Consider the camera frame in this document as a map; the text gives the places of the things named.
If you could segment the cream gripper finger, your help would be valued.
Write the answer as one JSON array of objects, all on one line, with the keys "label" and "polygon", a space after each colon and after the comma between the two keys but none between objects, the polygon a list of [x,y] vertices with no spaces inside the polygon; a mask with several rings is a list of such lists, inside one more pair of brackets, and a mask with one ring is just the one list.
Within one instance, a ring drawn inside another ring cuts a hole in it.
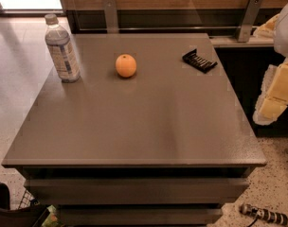
[{"label": "cream gripper finger", "polygon": [[268,21],[266,21],[254,31],[253,36],[257,38],[272,38],[278,18],[279,14],[276,14],[275,16],[270,18]]},{"label": "cream gripper finger", "polygon": [[258,125],[270,125],[278,120],[287,107],[288,59],[279,66],[270,64],[265,71],[253,120]]}]

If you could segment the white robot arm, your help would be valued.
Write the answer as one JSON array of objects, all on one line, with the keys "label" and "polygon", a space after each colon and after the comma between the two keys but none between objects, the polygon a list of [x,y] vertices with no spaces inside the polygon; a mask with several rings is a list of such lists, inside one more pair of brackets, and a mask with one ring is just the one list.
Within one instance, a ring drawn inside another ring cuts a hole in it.
[{"label": "white robot arm", "polygon": [[279,14],[259,26],[254,36],[273,39],[274,50],[284,57],[279,66],[268,66],[255,105],[254,122],[266,126],[277,121],[288,107],[288,3]]}]

